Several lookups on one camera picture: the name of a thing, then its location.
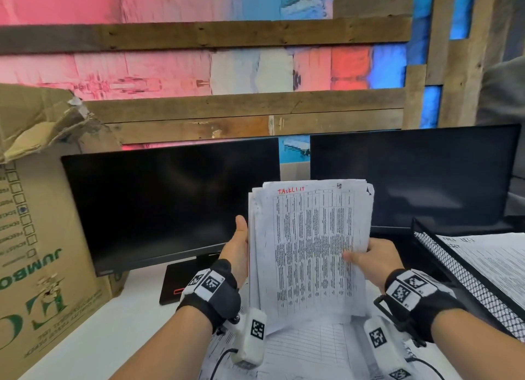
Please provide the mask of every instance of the mesh desk organizer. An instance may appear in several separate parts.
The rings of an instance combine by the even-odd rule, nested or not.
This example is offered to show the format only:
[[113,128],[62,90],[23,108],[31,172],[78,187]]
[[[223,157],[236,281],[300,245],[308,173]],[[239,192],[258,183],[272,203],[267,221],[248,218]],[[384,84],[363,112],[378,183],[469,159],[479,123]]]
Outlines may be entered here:
[[[492,319],[492,324],[496,328],[525,342],[525,310],[520,305],[439,239],[428,225],[414,218],[412,233],[419,244],[436,258],[438,266],[447,277],[466,291],[479,308]],[[472,234],[476,232],[464,232],[463,235],[454,236]]]

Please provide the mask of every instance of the white desk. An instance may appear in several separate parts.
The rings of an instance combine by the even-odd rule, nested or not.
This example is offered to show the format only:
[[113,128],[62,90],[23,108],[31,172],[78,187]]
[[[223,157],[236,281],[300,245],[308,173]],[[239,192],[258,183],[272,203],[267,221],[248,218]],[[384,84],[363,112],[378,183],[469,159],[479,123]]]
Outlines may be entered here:
[[[111,300],[27,371],[20,380],[106,380],[167,322],[177,304],[159,305],[167,264],[131,271],[122,295]],[[371,309],[379,290],[367,282]],[[425,349],[410,346],[446,380],[461,380],[433,344]],[[428,380],[438,380],[430,369],[416,363]]]

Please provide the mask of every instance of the monitor stand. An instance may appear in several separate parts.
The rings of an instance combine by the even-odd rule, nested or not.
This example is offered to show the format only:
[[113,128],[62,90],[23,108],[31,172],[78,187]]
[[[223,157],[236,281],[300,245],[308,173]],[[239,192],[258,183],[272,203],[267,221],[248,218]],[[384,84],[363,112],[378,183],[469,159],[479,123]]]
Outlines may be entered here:
[[193,279],[193,276],[198,271],[209,268],[219,258],[219,254],[220,252],[203,254],[193,260],[168,265],[164,275],[159,303],[166,305],[179,302],[182,290]]

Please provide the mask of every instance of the printed checkbox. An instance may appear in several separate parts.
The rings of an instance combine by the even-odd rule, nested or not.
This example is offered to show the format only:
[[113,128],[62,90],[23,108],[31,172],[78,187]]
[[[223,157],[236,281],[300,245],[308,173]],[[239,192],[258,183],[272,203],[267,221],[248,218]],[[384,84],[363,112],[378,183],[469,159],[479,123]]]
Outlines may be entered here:
[[20,182],[14,182],[10,185],[11,193],[20,193],[22,192],[22,184]]
[[21,204],[19,206],[16,207],[16,210],[18,211],[18,215],[23,215],[23,214],[27,214],[29,213],[29,207],[27,206],[27,204]]
[[20,222],[22,225],[27,225],[31,223],[31,216],[26,214],[25,216],[20,216]]
[[18,172],[10,171],[5,173],[5,177],[9,182],[18,181]]
[[26,240],[27,240],[27,244],[29,245],[35,244],[37,242],[36,235],[28,236],[26,237]]
[[26,234],[26,236],[35,233],[35,227],[33,226],[33,224],[24,227],[24,233]]
[[26,197],[24,196],[23,193],[19,193],[17,195],[13,195],[13,200],[15,201],[16,204],[25,203]]

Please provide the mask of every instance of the monitor screen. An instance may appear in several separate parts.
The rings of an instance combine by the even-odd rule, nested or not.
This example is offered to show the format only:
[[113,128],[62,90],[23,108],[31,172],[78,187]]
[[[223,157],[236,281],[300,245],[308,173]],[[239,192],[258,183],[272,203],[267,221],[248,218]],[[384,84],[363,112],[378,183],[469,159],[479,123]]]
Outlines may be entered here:
[[373,227],[485,225],[501,219],[520,126],[312,135],[311,178],[374,185]]
[[248,192],[279,181],[277,138],[65,156],[97,275],[218,251]]

